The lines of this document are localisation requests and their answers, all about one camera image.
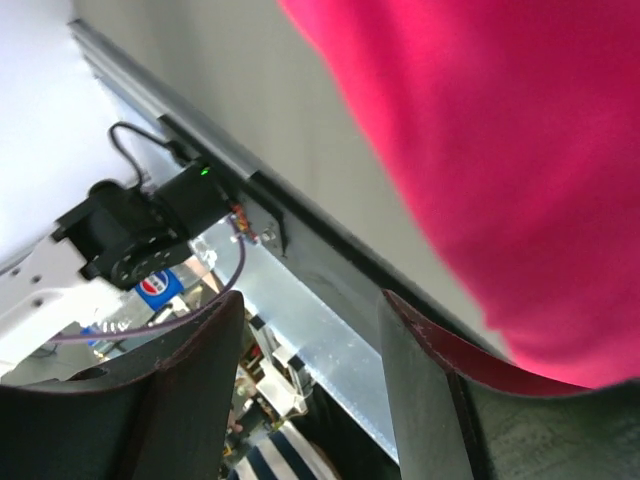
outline pepsi logo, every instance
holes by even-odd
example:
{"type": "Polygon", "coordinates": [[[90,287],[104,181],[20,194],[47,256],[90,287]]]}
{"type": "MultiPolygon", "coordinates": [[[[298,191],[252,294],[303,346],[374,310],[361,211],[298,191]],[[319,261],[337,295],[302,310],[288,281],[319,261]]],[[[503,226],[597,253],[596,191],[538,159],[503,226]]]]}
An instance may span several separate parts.
{"type": "Polygon", "coordinates": [[[151,297],[162,295],[169,286],[169,275],[166,272],[158,272],[148,276],[140,282],[140,288],[151,297]]]}

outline screw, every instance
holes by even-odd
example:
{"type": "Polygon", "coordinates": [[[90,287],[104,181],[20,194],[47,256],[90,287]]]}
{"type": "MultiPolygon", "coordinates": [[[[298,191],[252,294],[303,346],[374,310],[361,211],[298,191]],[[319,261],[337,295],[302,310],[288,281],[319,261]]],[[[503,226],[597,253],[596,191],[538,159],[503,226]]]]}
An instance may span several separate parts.
{"type": "Polygon", "coordinates": [[[276,234],[270,228],[267,228],[264,232],[262,232],[262,241],[271,242],[276,239],[276,234]]]}

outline black cable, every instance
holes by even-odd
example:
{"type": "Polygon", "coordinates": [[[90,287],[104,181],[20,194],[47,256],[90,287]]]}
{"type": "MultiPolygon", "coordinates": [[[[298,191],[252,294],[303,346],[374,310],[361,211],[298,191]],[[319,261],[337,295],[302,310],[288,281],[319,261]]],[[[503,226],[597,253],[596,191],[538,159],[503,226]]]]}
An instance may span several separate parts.
{"type": "Polygon", "coordinates": [[[127,162],[129,162],[129,164],[136,171],[136,175],[138,177],[138,181],[136,182],[136,185],[135,185],[134,188],[138,188],[139,189],[140,187],[142,187],[142,184],[144,183],[144,171],[142,170],[142,167],[136,161],[136,159],[133,158],[133,155],[131,155],[131,153],[126,148],[124,148],[122,146],[122,143],[120,143],[120,139],[116,135],[116,130],[118,128],[123,128],[125,130],[129,130],[130,132],[133,132],[138,136],[146,138],[150,142],[155,143],[159,147],[162,147],[162,148],[164,148],[165,150],[168,150],[171,153],[174,153],[173,152],[173,148],[169,145],[169,142],[165,142],[161,138],[158,138],[155,135],[152,135],[151,133],[147,132],[146,130],[143,130],[142,128],[137,127],[136,125],[133,125],[133,124],[128,123],[128,122],[117,122],[117,123],[114,123],[113,125],[111,125],[111,127],[109,127],[109,140],[111,140],[111,144],[113,145],[113,147],[118,152],[120,152],[120,154],[125,158],[125,160],[127,162]]]}

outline blue label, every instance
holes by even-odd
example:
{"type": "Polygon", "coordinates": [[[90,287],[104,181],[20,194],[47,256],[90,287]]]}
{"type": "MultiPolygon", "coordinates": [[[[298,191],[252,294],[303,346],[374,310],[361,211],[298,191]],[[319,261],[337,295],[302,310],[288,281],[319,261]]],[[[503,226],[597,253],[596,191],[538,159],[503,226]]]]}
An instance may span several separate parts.
{"type": "Polygon", "coordinates": [[[183,290],[182,283],[169,269],[154,273],[136,285],[138,295],[155,312],[183,290]]]}
{"type": "MultiPolygon", "coordinates": [[[[87,328],[82,329],[82,331],[80,333],[82,335],[93,335],[96,332],[94,332],[91,328],[87,327],[87,328]]],[[[87,345],[89,345],[90,347],[93,347],[96,343],[98,343],[97,340],[89,340],[87,342],[87,345]]]]}

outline sticker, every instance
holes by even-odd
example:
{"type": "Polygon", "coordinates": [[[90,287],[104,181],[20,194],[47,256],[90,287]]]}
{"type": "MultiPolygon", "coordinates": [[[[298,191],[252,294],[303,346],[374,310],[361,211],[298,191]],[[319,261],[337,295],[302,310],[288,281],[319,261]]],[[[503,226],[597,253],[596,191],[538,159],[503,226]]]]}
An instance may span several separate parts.
{"type": "Polygon", "coordinates": [[[136,285],[138,295],[155,312],[183,290],[182,283],[171,270],[156,272],[136,285]]]}

